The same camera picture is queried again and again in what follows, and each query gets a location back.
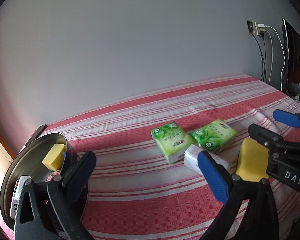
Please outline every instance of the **striped tablecloth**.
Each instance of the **striped tablecloth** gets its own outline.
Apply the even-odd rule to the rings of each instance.
[[[202,176],[182,161],[165,161],[150,131],[176,121],[190,132],[224,120],[238,132],[235,142],[220,153],[231,162],[233,173],[252,123],[300,142],[300,129],[274,121],[277,108],[300,112],[297,102],[264,82],[230,74],[126,98],[51,124],[45,133],[61,132],[78,153],[92,150],[97,155],[82,218],[95,239],[198,239],[222,204]],[[270,182],[284,239],[300,215],[300,194],[277,180]],[[247,203],[228,238],[235,234]]]

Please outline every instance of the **yellow block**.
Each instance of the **yellow block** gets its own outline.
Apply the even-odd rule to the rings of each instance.
[[[44,157],[42,163],[49,170],[57,171],[61,169],[63,164],[63,153],[66,152],[64,144],[54,144],[48,154]]]
[[[239,152],[235,174],[247,181],[259,182],[269,178],[266,174],[268,166],[268,149],[251,138],[245,138]]]

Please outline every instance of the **black monitor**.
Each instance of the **black monitor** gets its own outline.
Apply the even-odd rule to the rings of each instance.
[[[285,20],[282,19],[285,69],[282,73],[282,91],[285,92],[292,83],[300,82],[300,35]]]

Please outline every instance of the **screw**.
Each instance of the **screw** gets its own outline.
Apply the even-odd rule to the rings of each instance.
[[[56,175],[56,176],[53,177],[53,180],[56,181],[56,182],[60,181],[61,179],[62,179],[61,175]]]
[[[237,174],[233,174],[233,175],[231,176],[231,178],[232,178],[232,180],[234,180],[234,181],[239,181],[239,180],[240,180],[240,176],[237,175]]]
[[[27,179],[25,182],[24,182],[24,185],[30,185],[32,183],[32,179]]]
[[[279,158],[279,153],[272,154],[272,158],[274,158],[274,159]]]
[[[269,181],[267,179],[261,179],[262,184],[267,185],[269,183]]]

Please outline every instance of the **gray wall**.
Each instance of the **gray wall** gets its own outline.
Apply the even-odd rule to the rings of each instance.
[[[39,125],[119,98],[223,73],[260,78],[246,20],[282,38],[283,17],[300,34],[288,0],[6,0],[0,130],[17,151]],[[270,32],[279,87],[283,57]],[[266,45],[269,75],[268,36]]]

